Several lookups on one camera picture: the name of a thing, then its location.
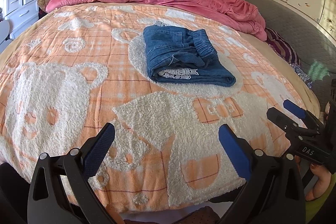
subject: door handle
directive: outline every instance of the door handle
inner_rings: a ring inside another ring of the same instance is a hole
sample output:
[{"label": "door handle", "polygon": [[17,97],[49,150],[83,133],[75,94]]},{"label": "door handle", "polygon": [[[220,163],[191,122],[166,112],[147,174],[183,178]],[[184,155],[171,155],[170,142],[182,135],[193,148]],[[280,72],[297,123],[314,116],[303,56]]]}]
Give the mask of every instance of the door handle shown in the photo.
[{"label": "door handle", "polygon": [[29,13],[29,10],[25,11],[22,15],[19,15],[19,17],[22,17],[24,16],[25,14],[28,14]]}]

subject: blue denim pants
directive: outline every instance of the blue denim pants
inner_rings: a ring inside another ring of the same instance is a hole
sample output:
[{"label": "blue denim pants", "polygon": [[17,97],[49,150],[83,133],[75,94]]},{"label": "blue denim pants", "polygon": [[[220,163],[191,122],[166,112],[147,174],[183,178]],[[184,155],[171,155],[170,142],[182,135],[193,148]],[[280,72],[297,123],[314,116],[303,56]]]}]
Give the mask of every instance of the blue denim pants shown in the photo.
[{"label": "blue denim pants", "polygon": [[155,82],[232,86],[236,78],[218,60],[205,30],[149,26],[143,31],[147,74]]}]

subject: gray quilted cover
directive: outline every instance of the gray quilted cover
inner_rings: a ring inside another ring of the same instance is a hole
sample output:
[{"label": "gray quilted cover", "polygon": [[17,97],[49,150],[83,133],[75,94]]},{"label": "gray quilted cover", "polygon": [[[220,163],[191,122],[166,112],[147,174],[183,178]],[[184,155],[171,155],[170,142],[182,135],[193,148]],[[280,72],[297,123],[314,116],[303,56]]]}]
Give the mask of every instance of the gray quilted cover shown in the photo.
[{"label": "gray quilted cover", "polygon": [[256,5],[266,27],[278,32],[297,52],[324,109],[330,100],[331,80],[336,78],[336,47],[314,25],[282,4],[273,0],[246,1]]}]

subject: metal pivot bolt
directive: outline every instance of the metal pivot bolt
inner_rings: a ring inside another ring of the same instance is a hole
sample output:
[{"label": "metal pivot bolt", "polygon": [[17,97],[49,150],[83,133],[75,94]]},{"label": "metal pivot bolt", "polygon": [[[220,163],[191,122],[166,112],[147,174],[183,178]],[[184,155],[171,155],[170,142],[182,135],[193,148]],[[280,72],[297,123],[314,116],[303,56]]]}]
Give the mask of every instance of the metal pivot bolt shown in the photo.
[{"label": "metal pivot bolt", "polygon": [[79,149],[78,149],[78,148],[74,148],[74,149],[72,149],[72,150],[70,151],[70,155],[72,155],[72,156],[76,156],[76,155],[78,154],[78,152],[79,152]]},{"label": "metal pivot bolt", "polygon": [[292,154],[287,154],[286,155],[286,158],[289,159],[289,160],[293,160],[294,159],[294,156]]},{"label": "metal pivot bolt", "polygon": [[40,155],[40,159],[41,159],[41,160],[44,160],[46,157],[47,157],[47,153],[42,153],[42,154]]},{"label": "metal pivot bolt", "polygon": [[264,154],[264,152],[263,152],[262,150],[260,150],[260,149],[256,149],[256,150],[254,151],[254,153],[255,153],[257,156],[259,156],[259,157],[261,157],[261,156]]}]

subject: purple striped fabric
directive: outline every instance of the purple striped fabric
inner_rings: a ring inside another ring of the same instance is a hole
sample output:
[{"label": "purple striped fabric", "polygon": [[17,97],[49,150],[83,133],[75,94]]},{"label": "purple striped fabric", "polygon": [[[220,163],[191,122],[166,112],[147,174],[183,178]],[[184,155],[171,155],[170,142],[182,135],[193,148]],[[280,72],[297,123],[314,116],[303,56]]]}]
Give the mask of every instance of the purple striped fabric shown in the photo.
[{"label": "purple striped fabric", "polygon": [[266,28],[267,34],[266,43],[289,64],[301,66],[299,56],[295,50],[289,45],[276,31]]}]

